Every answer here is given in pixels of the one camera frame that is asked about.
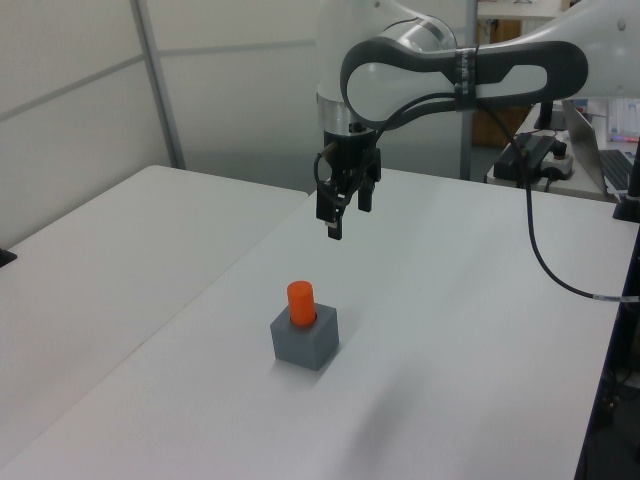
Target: gray block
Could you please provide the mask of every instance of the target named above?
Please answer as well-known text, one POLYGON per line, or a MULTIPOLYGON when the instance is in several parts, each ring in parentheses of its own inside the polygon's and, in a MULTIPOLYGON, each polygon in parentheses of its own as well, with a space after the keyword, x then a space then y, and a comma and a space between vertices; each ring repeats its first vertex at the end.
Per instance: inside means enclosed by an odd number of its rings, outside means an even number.
POLYGON ((291 323, 289 307, 271 324, 271 338, 276 358, 319 370, 337 348, 338 312, 326 305, 316 305, 316 321, 311 327, 298 327, 291 323))

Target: tabletop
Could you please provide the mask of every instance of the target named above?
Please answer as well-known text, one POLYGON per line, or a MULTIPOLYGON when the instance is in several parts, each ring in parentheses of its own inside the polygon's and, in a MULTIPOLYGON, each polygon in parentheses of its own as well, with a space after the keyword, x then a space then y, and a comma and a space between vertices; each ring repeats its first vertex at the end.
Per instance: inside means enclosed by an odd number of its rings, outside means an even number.
MULTIPOLYGON (((533 198, 552 270, 621 293, 637 225, 533 198)), ((523 192, 384 170, 344 222, 310 197, 0 479, 573 479, 617 304, 542 272, 523 192), (299 279, 338 310, 319 372, 274 359, 299 279)))
POLYGON ((561 13, 560 0, 531 0, 531 3, 514 0, 478 2, 479 19, 551 20, 561 13))
POLYGON ((149 167, 0 269, 0 466, 307 195, 149 167))

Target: black cable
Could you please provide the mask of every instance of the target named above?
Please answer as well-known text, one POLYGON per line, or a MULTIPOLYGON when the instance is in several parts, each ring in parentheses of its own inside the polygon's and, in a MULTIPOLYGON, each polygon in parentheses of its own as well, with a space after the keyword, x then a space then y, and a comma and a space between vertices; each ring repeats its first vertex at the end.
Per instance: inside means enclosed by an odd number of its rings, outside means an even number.
POLYGON ((547 184, 544 186, 544 191, 545 191, 546 193, 549 193, 549 187, 550 187, 550 186, 551 186, 551 184, 552 184, 553 182, 555 182, 556 180, 557 180, 557 179, 556 179, 556 176, 555 176, 553 173, 552 173, 551 175, 549 175, 549 177, 547 178, 547 184))
POLYGON ((531 179, 529 178, 529 174, 527 172, 527 161, 524 155, 522 155, 522 152, 520 151, 520 148, 516 144, 515 139, 507 129, 506 125, 502 122, 502 120, 500 120, 498 115, 483 100, 478 100, 477 103, 478 103, 478 107, 480 107, 481 110, 486 112, 493 119, 496 125, 498 125, 500 130, 502 130, 502 133, 504 134, 505 138, 511 145, 511 148, 513 148, 513 151, 516 157, 519 159, 520 170, 522 171, 526 199, 527 199, 527 225, 529 229, 529 240, 531 242, 531 248, 533 249, 533 253, 535 254, 536 259, 538 260, 538 263, 540 264, 542 269, 545 271, 545 273, 562 288, 569 290, 570 292, 575 293, 576 295, 580 295, 581 297, 592 298, 594 300, 601 300, 601 301, 608 301, 608 302, 619 302, 619 303, 640 302, 640 297, 612 297, 608 295, 593 294, 593 293, 585 292, 583 290, 579 290, 575 287, 572 287, 568 283, 565 283, 562 280, 560 280, 551 271, 551 269, 547 266, 544 259, 542 258, 542 255, 540 254, 540 250, 538 249, 538 244, 536 242, 536 236, 535 236, 535 231, 533 226, 533 202, 531 198, 531 179))
POLYGON ((360 188, 360 184, 362 183, 362 177, 364 176, 365 172, 375 162, 375 149, 378 144, 378 140, 380 140, 380 137, 382 136, 382 134, 385 131, 387 131, 387 129, 391 126, 391 124, 395 122, 407 110, 410 110, 411 108, 415 107, 420 103, 424 103, 429 100, 435 100, 438 98, 455 98, 455 94, 442 92, 442 93, 430 93, 428 95, 423 95, 421 97, 418 97, 415 100, 412 100, 411 102, 403 105, 398 110, 393 112, 393 114, 389 118, 387 118, 382 123, 382 125, 380 125, 380 128, 378 128, 378 130, 376 131, 375 137, 371 141, 371 145, 369 145, 368 156, 370 157, 370 160, 368 162, 367 161, 362 162, 362 164, 358 167, 355 174, 353 175, 351 186, 342 197, 336 195, 329 187, 327 187, 324 181, 320 180, 318 168, 319 168, 320 160, 324 157, 324 154, 322 152, 318 153, 318 155, 316 155, 316 158, 313 162, 313 176, 315 178, 318 191, 322 193, 325 197, 327 197, 329 200, 331 200, 338 207, 345 208, 347 205, 349 205, 349 203, 351 203, 351 198, 358 191, 358 188, 360 188))

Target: orange peg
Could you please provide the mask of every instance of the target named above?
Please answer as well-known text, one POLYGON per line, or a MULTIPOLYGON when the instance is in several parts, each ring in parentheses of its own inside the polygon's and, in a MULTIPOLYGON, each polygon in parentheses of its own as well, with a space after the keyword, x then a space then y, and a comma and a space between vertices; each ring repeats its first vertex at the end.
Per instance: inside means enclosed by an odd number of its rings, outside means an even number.
POLYGON ((316 305, 313 301, 313 287, 309 282, 293 282, 287 287, 289 316, 291 323, 298 327, 310 327, 316 321, 316 305))

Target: floor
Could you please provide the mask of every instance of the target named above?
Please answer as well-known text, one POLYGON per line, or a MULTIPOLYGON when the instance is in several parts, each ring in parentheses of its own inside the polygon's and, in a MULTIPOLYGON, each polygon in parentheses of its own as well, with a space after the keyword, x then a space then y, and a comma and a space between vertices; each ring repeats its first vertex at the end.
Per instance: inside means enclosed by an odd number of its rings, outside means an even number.
MULTIPOLYGON (((471 180, 483 182, 484 175, 500 156, 502 149, 472 147, 471 180)), ((640 370, 640 337, 631 365, 640 370)), ((604 424, 594 429, 585 441, 586 462, 578 466, 575 480, 639 480, 640 479, 640 373, 628 379, 630 387, 617 387, 615 407, 604 414, 604 424)), ((611 388, 610 380, 603 387, 611 388)))
MULTIPOLYGON (((640 387, 640 379, 635 384, 640 387)), ((617 401, 610 426, 588 435, 586 472, 579 467, 576 480, 640 479, 640 390, 620 389, 620 397, 632 396, 638 398, 617 401)))

